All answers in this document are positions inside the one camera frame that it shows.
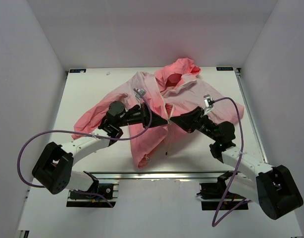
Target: purple cable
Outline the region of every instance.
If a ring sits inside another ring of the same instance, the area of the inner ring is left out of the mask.
[[[101,197],[103,200],[105,200],[108,205],[110,207],[113,207],[113,205],[102,195],[98,194],[98,193],[93,193],[93,192],[83,192],[83,191],[80,191],[80,190],[74,190],[74,192],[76,193],[79,193],[79,194],[84,194],[84,195],[93,195],[93,196],[98,196],[98,197]]]
[[[219,102],[219,101],[222,101],[222,100],[227,100],[227,99],[230,100],[230,101],[233,103],[233,105],[235,106],[236,111],[237,111],[237,117],[238,117],[238,121],[239,121],[239,128],[240,128],[240,134],[241,134],[241,148],[240,148],[240,151],[241,151],[241,152],[240,152],[240,155],[239,155],[239,160],[238,160],[238,162],[237,162],[237,164],[236,164],[236,166],[235,166],[235,170],[234,170],[233,173],[232,173],[232,176],[231,176],[231,178],[230,178],[230,180],[229,180],[229,183],[228,183],[228,185],[227,185],[227,187],[226,187],[226,189],[225,189],[225,191],[224,191],[224,193],[223,193],[223,195],[222,195],[222,197],[221,197],[221,200],[219,201],[219,204],[218,204],[218,207],[217,207],[217,209],[216,209],[215,215],[213,216],[213,220],[212,220],[212,223],[211,223],[212,227],[217,226],[217,225],[218,225],[226,216],[228,216],[232,211],[234,211],[236,208],[238,208],[238,207],[241,206],[242,204],[246,204],[246,203],[249,203],[249,202],[250,202],[250,200],[249,200],[249,201],[246,201],[246,199],[244,198],[241,202],[239,202],[239,203],[238,203],[236,206],[234,206],[231,210],[229,210],[228,212],[226,212],[225,214],[223,214],[223,215],[218,219],[218,221],[216,222],[216,219],[217,219],[217,216],[218,216],[218,212],[219,212],[219,210],[220,210],[220,208],[221,208],[221,205],[222,205],[223,201],[225,200],[226,195],[227,195],[227,193],[228,193],[228,190],[229,190],[229,188],[230,188],[230,186],[231,186],[231,183],[232,183],[233,179],[235,178],[235,176],[236,176],[236,174],[237,174],[237,172],[238,172],[238,168],[239,168],[239,165],[240,165],[240,162],[241,162],[241,159],[242,159],[243,147],[244,147],[243,131],[242,131],[240,113],[239,113],[237,104],[235,103],[235,101],[233,101],[232,98],[229,98],[229,97],[220,98],[220,99],[214,100],[214,102],[216,103],[216,102]]]
[[[87,137],[96,137],[96,138],[99,138],[99,139],[108,139],[108,140],[132,140],[134,138],[137,138],[139,137],[140,135],[142,135],[143,133],[145,133],[149,127],[151,126],[151,123],[152,123],[152,111],[151,111],[151,108],[149,107],[149,104],[147,102],[147,100],[144,98],[144,96],[138,92],[136,89],[133,89],[139,96],[140,98],[142,98],[142,100],[145,102],[147,108],[148,108],[148,111],[149,111],[149,114],[150,114],[150,120],[149,120],[149,123],[147,125],[147,127],[141,131],[139,134],[137,135],[134,135],[134,136],[131,136],[129,138],[111,138],[111,137],[106,137],[106,136],[101,136],[101,135],[94,135],[94,134],[88,134],[88,133],[83,133],[83,132],[76,132],[76,131],[70,131],[70,130],[47,130],[47,131],[44,131],[44,132],[41,132],[39,134],[36,134],[35,136],[31,137],[27,142],[25,142],[25,144],[22,146],[20,152],[19,152],[19,155],[18,155],[18,160],[17,160],[17,171],[18,171],[18,175],[20,177],[20,179],[26,184],[26,185],[29,185],[31,187],[40,187],[40,188],[43,188],[44,186],[41,186],[41,185],[36,185],[36,184],[32,184],[30,182],[28,182],[27,180],[25,180],[25,178],[22,176],[22,173],[21,173],[21,170],[20,170],[20,161],[21,161],[21,156],[23,154],[23,151],[24,149],[27,147],[27,145],[32,141],[34,140],[35,138],[41,136],[41,135],[45,135],[45,134],[49,134],[49,133],[68,133],[68,134],[76,134],[76,135],[83,135],[83,136],[87,136]]]

